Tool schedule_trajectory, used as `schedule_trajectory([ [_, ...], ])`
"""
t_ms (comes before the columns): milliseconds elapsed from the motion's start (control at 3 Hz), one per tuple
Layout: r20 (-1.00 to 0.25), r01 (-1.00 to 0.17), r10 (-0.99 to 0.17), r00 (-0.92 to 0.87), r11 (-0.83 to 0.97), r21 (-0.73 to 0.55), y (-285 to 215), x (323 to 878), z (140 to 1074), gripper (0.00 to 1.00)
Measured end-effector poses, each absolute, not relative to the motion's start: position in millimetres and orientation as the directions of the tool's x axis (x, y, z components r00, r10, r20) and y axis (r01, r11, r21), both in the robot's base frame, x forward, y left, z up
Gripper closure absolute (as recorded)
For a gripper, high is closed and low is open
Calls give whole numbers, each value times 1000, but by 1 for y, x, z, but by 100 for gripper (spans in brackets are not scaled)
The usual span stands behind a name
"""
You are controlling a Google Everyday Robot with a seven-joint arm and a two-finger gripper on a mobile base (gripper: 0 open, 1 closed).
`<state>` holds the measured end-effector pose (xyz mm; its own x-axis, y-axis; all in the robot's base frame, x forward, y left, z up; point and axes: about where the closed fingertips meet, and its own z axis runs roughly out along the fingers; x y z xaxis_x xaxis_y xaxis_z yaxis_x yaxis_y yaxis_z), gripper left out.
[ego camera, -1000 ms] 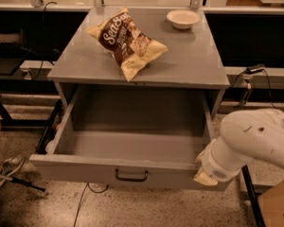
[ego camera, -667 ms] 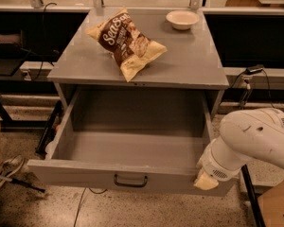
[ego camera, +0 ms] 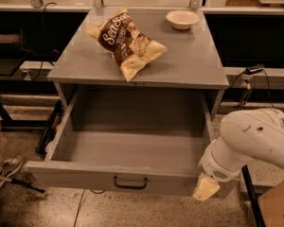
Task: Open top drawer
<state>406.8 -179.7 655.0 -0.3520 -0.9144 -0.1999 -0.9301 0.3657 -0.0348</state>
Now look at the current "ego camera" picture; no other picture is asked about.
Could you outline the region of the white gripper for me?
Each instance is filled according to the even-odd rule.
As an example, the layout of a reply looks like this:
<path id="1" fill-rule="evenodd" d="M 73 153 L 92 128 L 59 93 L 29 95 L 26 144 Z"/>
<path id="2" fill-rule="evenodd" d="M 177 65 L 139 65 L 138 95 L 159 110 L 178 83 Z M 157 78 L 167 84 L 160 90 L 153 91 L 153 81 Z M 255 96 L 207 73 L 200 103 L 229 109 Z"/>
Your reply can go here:
<path id="1" fill-rule="evenodd" d="M 223 140 L 212 141 L 199 162 L 205 174 L 200 174 L 192 197 L 197 201 L 207 201 L 219 191 L 219 182 L 231 181 L 246 164 L 247 157 L 236 153 Z"/>

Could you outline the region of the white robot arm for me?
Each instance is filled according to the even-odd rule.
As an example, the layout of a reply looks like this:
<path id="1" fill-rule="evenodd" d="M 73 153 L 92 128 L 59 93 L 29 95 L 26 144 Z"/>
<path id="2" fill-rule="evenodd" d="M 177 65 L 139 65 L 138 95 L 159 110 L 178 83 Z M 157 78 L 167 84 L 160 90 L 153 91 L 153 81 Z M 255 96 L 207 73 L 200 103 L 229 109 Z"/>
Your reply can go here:
<path id="1" fill-rule="evenodd" d="M 193 198 L 206 201 L 221 183 L 236 178 L 249 162 L 260 161 L 284 169 L 284 113 L 265 108 L 235 111 L 220 124 L 220 136 L 205 149 Z"/>

